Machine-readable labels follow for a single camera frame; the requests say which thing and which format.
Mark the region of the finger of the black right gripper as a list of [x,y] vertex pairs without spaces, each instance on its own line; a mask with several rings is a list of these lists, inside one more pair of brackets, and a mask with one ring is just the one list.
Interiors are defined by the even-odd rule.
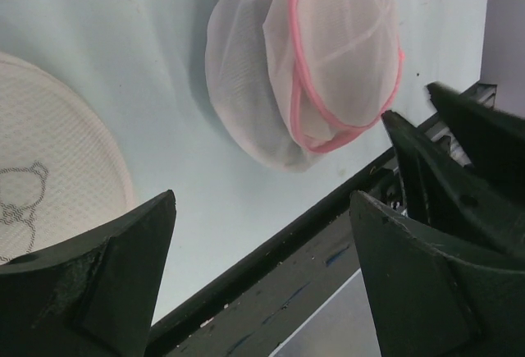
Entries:
[[493,190],[397,112],[382,122],[397,157],[413,220],[516,259],[524,257],[524,209]]
[[426,89],[477,174],[496,183],[524,183],[522,118],[489,108],[439,82]]

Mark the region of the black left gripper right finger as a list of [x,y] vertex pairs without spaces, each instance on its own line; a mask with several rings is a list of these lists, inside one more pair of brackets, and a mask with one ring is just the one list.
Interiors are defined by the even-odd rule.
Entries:
[[384,356],[522,356],[524,265],[356,191],[350,221]]

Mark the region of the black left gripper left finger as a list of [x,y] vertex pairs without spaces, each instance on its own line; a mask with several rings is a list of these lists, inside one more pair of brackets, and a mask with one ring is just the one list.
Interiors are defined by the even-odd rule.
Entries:
[[168,190],[1,266],[3,356],[142,356],[176,222]]

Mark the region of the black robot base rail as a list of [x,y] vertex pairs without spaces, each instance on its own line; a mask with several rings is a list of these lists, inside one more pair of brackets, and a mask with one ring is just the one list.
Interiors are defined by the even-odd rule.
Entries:
[[[443,135],[461,146],[438,115],[417,128],[440,147]],[[154,325],[146,355],[264,356],[273,352],[330,295],[361,272],[349,214],[356,191],[410,218],[391,147]]]

